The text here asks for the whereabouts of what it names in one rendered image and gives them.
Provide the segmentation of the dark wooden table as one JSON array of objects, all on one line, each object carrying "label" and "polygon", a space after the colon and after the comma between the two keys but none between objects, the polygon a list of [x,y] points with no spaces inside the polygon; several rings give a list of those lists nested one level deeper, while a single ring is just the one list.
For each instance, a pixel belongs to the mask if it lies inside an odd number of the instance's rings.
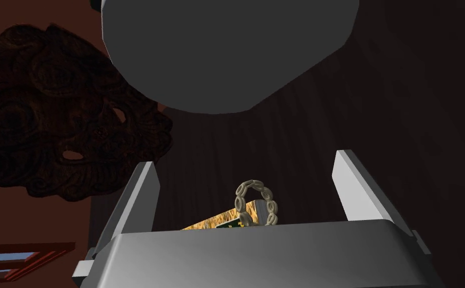
[{"label": "dark wooden table", "polygon": [[154,231],[232,209],[250,179],[280,224],[344,221],[332,170],[352,150],[446,288],[465,288],[465,0],[360,0],[344,46],[252,109],[164,114]]}]

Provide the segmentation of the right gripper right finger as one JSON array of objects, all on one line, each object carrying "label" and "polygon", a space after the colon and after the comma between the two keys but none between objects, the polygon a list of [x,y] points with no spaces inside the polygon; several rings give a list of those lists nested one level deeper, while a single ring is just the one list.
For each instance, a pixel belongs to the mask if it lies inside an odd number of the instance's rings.
[{"label": "right gripper right finger", "polygon": [[388,220],[409,236],[413,235],[351,149],[336,151],[331,176],[348,221]]}]

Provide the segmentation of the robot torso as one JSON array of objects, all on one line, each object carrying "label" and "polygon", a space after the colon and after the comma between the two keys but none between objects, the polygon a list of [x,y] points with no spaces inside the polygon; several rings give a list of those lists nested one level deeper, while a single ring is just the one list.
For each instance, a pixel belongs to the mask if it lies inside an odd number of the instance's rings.
[{"label": "robot torso", "polygon": [[90,0],[113,65],[194,114],[251,109],[341,48],[359,0]]}]

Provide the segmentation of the dark brown carved ornament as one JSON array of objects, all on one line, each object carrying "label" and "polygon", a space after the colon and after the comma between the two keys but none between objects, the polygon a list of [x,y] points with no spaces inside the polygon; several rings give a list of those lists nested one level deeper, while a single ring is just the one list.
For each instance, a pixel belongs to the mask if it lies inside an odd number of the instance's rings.
[{"label": "dark brown carved ornament", "polygon": [[172,120],[110,59],[57,25],[0,34],[0,187],[76,202],[170,150]]}]

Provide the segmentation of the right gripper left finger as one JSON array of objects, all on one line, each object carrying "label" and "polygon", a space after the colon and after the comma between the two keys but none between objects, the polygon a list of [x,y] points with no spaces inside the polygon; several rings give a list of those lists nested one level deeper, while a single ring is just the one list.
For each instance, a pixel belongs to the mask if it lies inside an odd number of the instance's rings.
[{"label": "right gripper left finger", "polygon": [[153,162],[138,163],[91,255],[96,256],[117,235],[151,232],[159,191],[160,183]]}]

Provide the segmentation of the red framed window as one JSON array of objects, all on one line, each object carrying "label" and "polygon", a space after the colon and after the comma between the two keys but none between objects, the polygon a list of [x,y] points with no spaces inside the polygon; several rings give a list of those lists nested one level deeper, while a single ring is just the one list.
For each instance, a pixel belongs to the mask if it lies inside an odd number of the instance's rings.
[{"label": "red framed window", "polygon": [[0,283],[14,282],[75,248],[75,242],[0,244]]}]

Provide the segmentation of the yellow book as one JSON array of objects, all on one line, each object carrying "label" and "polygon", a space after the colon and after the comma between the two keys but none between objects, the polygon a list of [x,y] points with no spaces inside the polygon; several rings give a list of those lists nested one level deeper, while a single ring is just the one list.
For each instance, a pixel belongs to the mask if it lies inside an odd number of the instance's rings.
[{"label": "yellow book", "polygon": [[[264,226],[267,223],[269,212],[265,200],[257,199],[246,203],[246,211],[250,214],[254,225]],[[237,228],[243,227],[244,224],[240,221],[239,214],[235,208],[223,213],[214,215],[211,218],[200,221],[196,224],[188,226],[183,230],[202,230],[214,228]]]}]

